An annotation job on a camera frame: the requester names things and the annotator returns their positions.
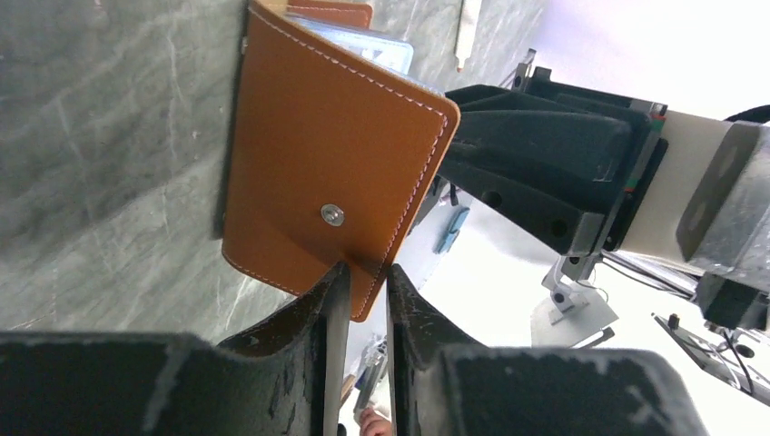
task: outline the human hand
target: human hand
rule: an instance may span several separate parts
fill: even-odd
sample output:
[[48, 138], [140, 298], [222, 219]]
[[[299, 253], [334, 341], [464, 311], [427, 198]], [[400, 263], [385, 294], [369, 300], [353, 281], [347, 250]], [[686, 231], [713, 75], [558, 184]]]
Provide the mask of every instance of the human hand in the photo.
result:
[[390, 421], [382, 418], [371, 407], [361, 412], [360, 436], [392, 436]]

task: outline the gray marble table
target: gray marble table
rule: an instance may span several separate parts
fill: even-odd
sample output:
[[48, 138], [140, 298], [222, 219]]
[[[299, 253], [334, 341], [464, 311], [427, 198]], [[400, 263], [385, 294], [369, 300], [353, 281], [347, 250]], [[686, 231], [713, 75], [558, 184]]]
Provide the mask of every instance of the gray marble table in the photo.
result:
[[[460, 0], [376, 2], [412, 75], [496, 84], [545, 0], [486, 0], [462, 74]], [[0, 5], [0, 329], [192, 331], [211, 341], [288, 301], [216, 238], [243, 0]]]

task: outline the marble surface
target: marble surface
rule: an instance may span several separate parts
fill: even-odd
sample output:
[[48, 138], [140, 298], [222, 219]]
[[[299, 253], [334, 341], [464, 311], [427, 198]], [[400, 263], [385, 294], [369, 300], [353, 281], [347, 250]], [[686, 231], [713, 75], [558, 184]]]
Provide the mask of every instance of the marble surface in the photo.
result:
[[[460, 1], [375, 5], [412, 74], [495, 84], [545, 0], [486, 0], [455, 72]], [[192, 331], [219, 341], [288, 297], [219, 254], [243, 0], [0, 6], [0, 329]]]

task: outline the blue clip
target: blue clip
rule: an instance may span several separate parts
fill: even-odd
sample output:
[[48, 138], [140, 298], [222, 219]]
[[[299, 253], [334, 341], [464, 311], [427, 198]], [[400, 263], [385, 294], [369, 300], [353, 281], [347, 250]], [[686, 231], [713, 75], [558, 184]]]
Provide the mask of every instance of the blue clip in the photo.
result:
[[455, 240], [459, 236], [459, 228], [462, 227], [465, 219], [468, 218], [469, 212], [470, 209], [468, 207], [463, 207], [457, 212], [455, 217], [452, 218], [447, 231], [444, 233], [444, 237], [441, 238], [439, 246], [436, 247], [436, 254], [446, 253], [449, 251], [449, 249], [452, 247], [452, 244], [455, 243]]

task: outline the wallet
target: wallet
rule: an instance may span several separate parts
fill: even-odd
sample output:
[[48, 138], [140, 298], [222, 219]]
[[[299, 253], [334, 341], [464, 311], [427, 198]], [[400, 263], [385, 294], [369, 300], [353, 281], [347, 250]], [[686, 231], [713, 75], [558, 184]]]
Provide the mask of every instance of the wallet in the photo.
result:
[[222, 255], [298, 296], [344, 261], [350, 317], [364, 321], [459, 109], [269, 6], [249, 12]]
[[363, 29], [369, 28], [372, 14], [371, 6], [365, 3], [315, 0], [291, 0], [286, 6], [286, 12], [336, 25], [349, 25]]

